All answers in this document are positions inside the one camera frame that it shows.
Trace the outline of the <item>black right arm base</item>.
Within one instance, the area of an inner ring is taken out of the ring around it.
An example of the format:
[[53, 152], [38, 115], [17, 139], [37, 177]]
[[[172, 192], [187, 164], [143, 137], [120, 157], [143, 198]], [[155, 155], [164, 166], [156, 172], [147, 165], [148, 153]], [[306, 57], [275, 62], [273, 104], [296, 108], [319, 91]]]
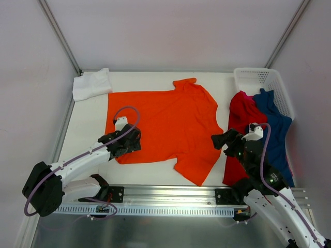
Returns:
[[236, 188], [215, 189], [215, 201], [217, 205], [244, 205], [244, 197], [248, 191]]

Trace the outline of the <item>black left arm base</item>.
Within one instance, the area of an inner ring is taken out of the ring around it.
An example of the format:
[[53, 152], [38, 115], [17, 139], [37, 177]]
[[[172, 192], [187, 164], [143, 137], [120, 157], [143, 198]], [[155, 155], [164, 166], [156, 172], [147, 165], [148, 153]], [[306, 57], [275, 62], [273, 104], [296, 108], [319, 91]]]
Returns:
[[122, 203], [124, 201], [125, 188], [120, 186], [109, 186], [108, 200], [111, 203]]

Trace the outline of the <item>orange t shirt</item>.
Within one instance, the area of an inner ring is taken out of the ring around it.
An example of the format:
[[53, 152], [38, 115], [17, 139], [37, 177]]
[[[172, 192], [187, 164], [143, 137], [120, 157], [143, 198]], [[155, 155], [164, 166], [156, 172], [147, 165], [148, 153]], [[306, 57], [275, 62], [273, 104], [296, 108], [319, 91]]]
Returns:
[[114, 92], [108, 95], [105, 133], [114, 132], [116, 113], [141, 130], [141, 150], [117, 159], [121, 165], [177, 159], [183, 177], [201, 186], [220, 157], [212, 135], [222, 134], [218, 104], [195, 78], [174, 81], [168, 91]]

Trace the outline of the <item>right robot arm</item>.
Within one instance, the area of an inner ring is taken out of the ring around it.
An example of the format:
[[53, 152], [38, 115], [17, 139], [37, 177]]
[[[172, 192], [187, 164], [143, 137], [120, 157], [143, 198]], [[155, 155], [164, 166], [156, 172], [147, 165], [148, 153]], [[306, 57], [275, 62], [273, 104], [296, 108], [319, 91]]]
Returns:
[[308, 220], [280, 171], [268, 162], [267, 143], [261, 142], [262, 137], [262, 127], [255, 124], [246, 135], [229, 129], [211, 136], [214, 148], [227, 146], [224, 154], [235, 158], [248, 175], [231, 186], [227, 199], [251, 207], [284, 247], [330, 247], [330, 239]]

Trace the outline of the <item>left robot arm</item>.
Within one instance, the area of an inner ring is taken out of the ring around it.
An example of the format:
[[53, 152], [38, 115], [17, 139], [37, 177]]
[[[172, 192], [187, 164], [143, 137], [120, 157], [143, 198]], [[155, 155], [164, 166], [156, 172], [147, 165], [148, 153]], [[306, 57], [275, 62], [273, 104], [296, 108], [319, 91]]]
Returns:
[[35, 209], [35, 214], [45, 217], [63, 202], [110, 199], [109, 184], [99, 174], [81, 180], [77, 177], [88, 169], [140, 150], [140, 138], [141, 131], [126, 124], [121, 130], [103, 135], [86, 151], [71, 159], [50, 165], [44, 161], [37, 163], [22, 190], [26, 198], [25, 215], [32, 216], [28, 211], [29, 205]]

